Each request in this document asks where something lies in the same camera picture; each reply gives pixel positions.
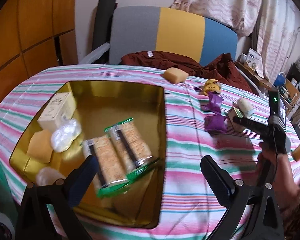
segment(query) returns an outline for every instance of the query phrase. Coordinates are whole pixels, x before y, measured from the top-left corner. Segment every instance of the yellow plush toy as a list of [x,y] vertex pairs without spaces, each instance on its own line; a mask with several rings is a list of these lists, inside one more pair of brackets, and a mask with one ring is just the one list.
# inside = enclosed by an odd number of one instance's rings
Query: yellow plush toy
[[208,91],[221,93],[221,83],[216,79],[209,79],[205,82],[203,87],[203,94],[208,95]]

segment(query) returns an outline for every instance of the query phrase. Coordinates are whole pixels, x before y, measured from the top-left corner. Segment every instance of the blue headboard panel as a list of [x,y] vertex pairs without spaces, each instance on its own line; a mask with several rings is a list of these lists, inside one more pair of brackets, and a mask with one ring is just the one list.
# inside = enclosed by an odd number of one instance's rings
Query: blue headboard panel
[[222,53],[231,53],[234,60],[237,51],[237,34],[214,20],[205,18],[205,34],[200,65],[206,66]]

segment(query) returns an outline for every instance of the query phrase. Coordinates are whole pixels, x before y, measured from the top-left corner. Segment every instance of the human hand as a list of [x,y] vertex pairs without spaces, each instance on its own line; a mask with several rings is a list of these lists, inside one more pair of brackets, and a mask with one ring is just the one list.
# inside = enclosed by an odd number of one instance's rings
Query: human hand
[[[259,146],[262,148],[262,152],[259,154],[257,172],[262,169],[262,163],[264,160],[269,160],[276,167],[276,154],[275,151],[270,150],[267,143],[261,142]],[[272,184],[276,201],[281,209],[289,207],[297,200],[300,187],[294,182],[291,164],[288,160],[287,154],[278,154],[277,171],[274,182]]]

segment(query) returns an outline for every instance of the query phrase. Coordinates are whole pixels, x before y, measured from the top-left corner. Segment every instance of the packaged biscuit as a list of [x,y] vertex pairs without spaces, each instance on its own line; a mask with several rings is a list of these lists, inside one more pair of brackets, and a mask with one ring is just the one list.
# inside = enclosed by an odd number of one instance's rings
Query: packaged biscuit
[[106,128],[105,133],[117,150],[129,180],[144,174],[158,160],[142,140],[132,118]]
[[114,196],[128,184],[125,171],[120,164],[109,138],[105,135],[82,142],[85,158],[94,155],[98,171],[93,179],[98,197]]

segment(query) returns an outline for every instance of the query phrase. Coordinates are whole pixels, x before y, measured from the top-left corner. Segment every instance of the purple packet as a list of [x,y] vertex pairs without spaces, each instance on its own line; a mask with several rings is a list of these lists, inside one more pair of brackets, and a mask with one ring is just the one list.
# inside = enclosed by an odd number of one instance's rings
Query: purple packet
[[204,118],[205,131],[207,132],[220,132],[226,133],[225,119],[227,117],[223,115],[210,115]]
[[215,114],[221,114],[221,104],[223,98],[219,97],[216,93],[208,92],[209,102],[202,106],[202,110],[211,111]]

